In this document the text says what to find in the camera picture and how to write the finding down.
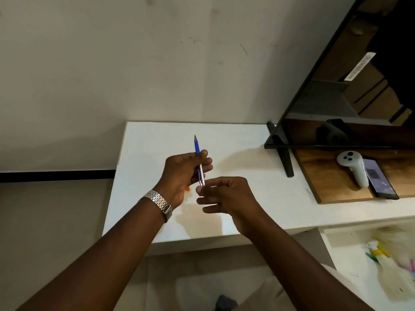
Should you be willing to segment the person's right hand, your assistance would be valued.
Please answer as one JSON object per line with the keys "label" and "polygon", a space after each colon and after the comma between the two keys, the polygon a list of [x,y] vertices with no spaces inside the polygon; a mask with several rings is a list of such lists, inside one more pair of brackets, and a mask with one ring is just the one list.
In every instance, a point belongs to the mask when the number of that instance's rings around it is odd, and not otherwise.
{"label": "person's right hand", "polygon": [[236,177],[233,189],[236,196],[231,203],[229,215],[238,232],[249,237],[266,213],[255,199],[246,178]]}

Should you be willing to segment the person's left hand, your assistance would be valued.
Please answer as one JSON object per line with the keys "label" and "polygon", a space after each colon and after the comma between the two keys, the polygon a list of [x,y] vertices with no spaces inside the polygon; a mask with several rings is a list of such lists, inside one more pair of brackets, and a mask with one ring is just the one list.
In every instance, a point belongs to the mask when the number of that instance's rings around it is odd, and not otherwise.
{"label": "person's left hand", "polygon": [[182,154],[166,159],[162,176],[154,187],[173,209],[184,201],[185,188],[199,181],[197,167],[202,164],[204,174],[213,170],[212,158],[204,162],[182,161]]}

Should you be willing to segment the blue and silver pen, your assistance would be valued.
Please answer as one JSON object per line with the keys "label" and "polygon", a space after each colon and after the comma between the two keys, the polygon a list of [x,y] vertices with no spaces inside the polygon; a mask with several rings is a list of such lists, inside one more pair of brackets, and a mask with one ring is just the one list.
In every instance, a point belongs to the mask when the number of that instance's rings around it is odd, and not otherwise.
{"label": "blue and silver pen", "polygon": [[[198,140],[197,140],[196,135],[194,135],[194,146],[195,146],[195,154],[198,155],[200,153],[200,148],[199,148],[199,144],[198,144]],[[197,167],[197,171],[198,171],[198,179],[199,179],[200,186],[205,186],[205,175],[204,175],[204,172],[203,172],[202,164],[200,164]]]}

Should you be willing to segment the person's left forearm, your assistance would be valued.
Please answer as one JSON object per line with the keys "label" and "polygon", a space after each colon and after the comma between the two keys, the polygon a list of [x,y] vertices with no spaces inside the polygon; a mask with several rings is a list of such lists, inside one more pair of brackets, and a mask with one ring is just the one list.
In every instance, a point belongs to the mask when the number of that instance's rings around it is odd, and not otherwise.
{"label": "person's left forearm", "polygon": [[143,197],[16,311],[112,311],[173,207]]}

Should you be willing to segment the person's right forearm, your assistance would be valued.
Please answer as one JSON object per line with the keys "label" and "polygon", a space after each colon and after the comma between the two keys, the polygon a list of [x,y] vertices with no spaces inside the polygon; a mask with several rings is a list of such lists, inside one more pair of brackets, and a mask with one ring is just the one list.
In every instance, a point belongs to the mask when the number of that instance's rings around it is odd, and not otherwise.
{"label": "person's right forearm", "polygon": [[243,216],[241,229],[297,311],[374,311],[263,211]]}

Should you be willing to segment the silver metal wristwatch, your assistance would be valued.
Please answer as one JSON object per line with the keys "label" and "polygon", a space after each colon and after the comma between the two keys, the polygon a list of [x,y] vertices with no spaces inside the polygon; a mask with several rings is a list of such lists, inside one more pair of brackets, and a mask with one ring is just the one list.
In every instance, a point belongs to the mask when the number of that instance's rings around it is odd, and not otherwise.
{"label": "silver metal wristwatch", "polygon": [[141,199],[139,199],[138,205],[142,205],[143,203],[145,205],[149,202],[157,206],[163,216],[164,223],[167,223],[173,213],[172,205],[169,204],[160,193],[153,189],[148,191]]}

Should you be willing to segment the black television stand leg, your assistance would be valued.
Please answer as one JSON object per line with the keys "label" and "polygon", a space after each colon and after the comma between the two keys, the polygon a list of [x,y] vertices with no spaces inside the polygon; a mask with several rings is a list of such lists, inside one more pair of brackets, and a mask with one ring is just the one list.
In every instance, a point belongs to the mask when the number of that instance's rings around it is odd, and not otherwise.
{"label": "black television stand leg", "polygon": [[289,147],[283,142],[283,140],[278,136],[278,128],[271,121],[267,121],[267,129],[269,131],[269,137],[264,143],[264,149],[271,150],[275,149],[278,152],[279,158],[283,165],[285,174],[288,178],[294,177],[293,166],[291,162]]}

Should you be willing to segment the person's beige trousers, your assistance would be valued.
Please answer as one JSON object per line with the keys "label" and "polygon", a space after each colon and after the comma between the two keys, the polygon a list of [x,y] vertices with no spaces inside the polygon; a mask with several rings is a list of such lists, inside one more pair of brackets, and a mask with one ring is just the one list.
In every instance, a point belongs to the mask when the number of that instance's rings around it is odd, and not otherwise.
{"label": "person's beige trousers", "polygon": [[273,310],[273,300],[283,291],[258,256],[192,260],[174,272],[175,278],[159,289],[160,309],[213,311],[218,298],[230,298],[240,309]]}

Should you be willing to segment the brown wooden board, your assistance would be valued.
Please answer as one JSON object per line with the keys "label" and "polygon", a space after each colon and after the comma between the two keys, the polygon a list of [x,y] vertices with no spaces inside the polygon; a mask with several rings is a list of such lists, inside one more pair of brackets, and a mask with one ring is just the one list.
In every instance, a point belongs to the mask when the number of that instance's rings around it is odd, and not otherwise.
{"label": "brown wooden board", "polygon": [[[337,163],[336,157],[343,151],[293,151],[317,203],[379,199],[370,188],[359,188],[350,169]],[[362,150],[360,153],[375,159],[400,198],[415,197],[415,150]]]}

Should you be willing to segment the person's dark shoe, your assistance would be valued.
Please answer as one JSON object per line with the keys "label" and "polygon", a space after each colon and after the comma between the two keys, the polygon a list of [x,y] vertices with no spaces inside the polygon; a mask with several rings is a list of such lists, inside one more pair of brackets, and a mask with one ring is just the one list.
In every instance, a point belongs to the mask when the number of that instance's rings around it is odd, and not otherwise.
{"label": "person's dark shoe", "polygon": [[238,303],[225,295],[220,295],[215,302],[214,311],[233,311],[238,307]]}

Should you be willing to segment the white handheld controller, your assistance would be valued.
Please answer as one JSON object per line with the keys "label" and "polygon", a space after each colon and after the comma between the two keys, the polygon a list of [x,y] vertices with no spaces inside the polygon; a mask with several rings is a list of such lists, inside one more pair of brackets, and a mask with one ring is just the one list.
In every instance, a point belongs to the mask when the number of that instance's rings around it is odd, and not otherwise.
{"label": "white handheld controller", "polygon": [[340,166],[348,167],[355,177],[355,181],[360,188],[369,187],[369,179],[367,177],[364,166],[364,159],[357,151],[344,151],[337,157],[336,161]]}

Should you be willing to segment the black smartphone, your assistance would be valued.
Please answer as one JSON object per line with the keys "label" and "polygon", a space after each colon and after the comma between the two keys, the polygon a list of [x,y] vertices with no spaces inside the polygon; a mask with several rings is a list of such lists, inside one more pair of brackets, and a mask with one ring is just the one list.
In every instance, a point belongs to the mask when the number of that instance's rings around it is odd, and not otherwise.
{"label": "black smartphone", "polygon": [[376,198],[399,200],[399,196],[373,157],[363,156],[365,171]]}

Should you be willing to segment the black flat screen television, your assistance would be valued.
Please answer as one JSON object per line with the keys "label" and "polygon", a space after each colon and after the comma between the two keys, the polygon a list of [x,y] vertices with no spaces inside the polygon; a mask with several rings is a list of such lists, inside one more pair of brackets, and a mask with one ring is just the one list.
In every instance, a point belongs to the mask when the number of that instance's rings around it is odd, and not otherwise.
{"label": "black flat screen television", "polygon": [[356,0],[277,128],[289,148],[415,149],[415,0]]}

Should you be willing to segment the white label sticker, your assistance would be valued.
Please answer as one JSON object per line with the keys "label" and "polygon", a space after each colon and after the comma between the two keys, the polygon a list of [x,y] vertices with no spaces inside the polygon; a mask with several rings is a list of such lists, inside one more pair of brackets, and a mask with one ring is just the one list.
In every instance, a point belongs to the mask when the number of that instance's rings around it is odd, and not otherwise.
{"label": "white label sticker", "polygon": [[366,67],[366,65],[373,59],[376,52],[367,52],[352,71],[345,77],[345,82],[351,82],[354,78]]}

